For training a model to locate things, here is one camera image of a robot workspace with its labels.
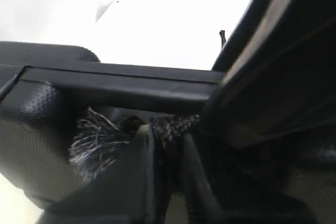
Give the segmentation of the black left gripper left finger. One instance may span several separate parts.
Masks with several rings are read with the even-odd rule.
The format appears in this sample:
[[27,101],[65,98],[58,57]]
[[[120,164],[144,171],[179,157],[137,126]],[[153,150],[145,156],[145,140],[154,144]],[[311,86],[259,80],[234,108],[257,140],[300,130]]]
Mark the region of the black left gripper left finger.
[[50,205],[38,223],[157,223],[154,140],[142,126],[118,160]]

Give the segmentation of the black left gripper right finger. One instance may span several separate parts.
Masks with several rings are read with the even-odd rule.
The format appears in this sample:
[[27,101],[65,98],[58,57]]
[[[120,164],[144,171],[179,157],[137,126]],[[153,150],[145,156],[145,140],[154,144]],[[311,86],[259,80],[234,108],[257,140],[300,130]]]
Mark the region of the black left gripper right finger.
[[218,150],[200,132],[183,137],[182,182],[189,223],[228,223],[216,195],[221,171]]

